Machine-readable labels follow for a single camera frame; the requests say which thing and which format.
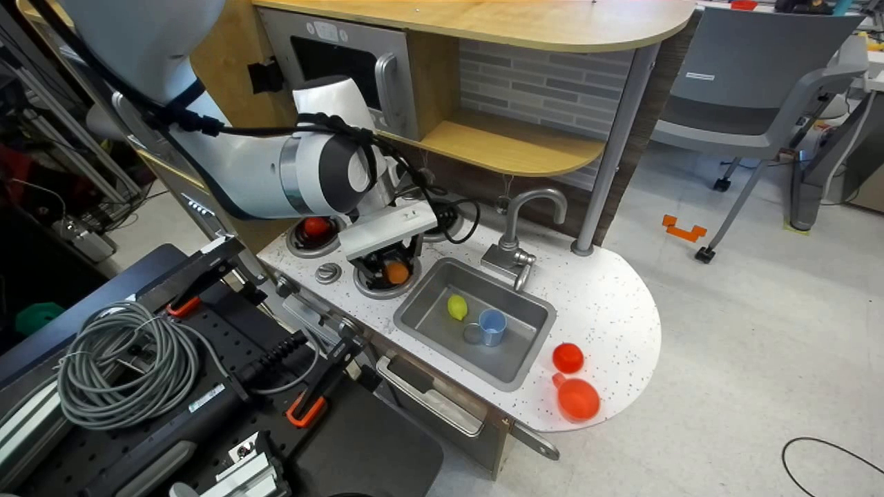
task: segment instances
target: oven handle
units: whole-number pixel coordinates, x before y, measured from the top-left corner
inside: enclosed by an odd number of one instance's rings
[[[377,96],[381,103],[381,111],[384,113],[384,121],[387,127],[402,134],[405,132],[402,113],[399,105],[392,97],[391,87],[395,85],[393,77],[396,73],[396,56],[390,52],[377,58],[375,63],[375,82],[377,83]]]

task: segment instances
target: coiled gray cable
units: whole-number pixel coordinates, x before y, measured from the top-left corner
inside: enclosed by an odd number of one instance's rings
[[[192,336],[209,351],[229,378],[208,340],[165,314],[154,316],[136,302],[116,302],[98,312],[68,347],[57,374],[61,408],[74,424],[90,430],[114,430],[159,417],[174,409],[193,389],[200,358]],[[113,386],[119,359],[145,337],[156,358],[144,374]]]

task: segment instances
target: red measuring cup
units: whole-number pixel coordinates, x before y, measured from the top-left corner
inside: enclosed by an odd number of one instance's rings
[[[571,423],[582,423],[598,414],[598,392],[589,383],[579,378],[565,378],[556,373],[552,382],[559,390],[559,411]]]

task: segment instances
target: microwave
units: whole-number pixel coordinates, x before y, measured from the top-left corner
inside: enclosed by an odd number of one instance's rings
[[[258,14],[289,86],[348,76],[377,129],[421,139],[405,33],[263,7]]]

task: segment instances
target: black tape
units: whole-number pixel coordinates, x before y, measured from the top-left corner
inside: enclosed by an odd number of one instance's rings
[[[255,63],[248,65],[248,77],[252,80],[252,94],[264,92],[278,92],[282,89],[285,79],[282,77],[282,68],[279,67],[275,57],[271,57],[267,64]]]

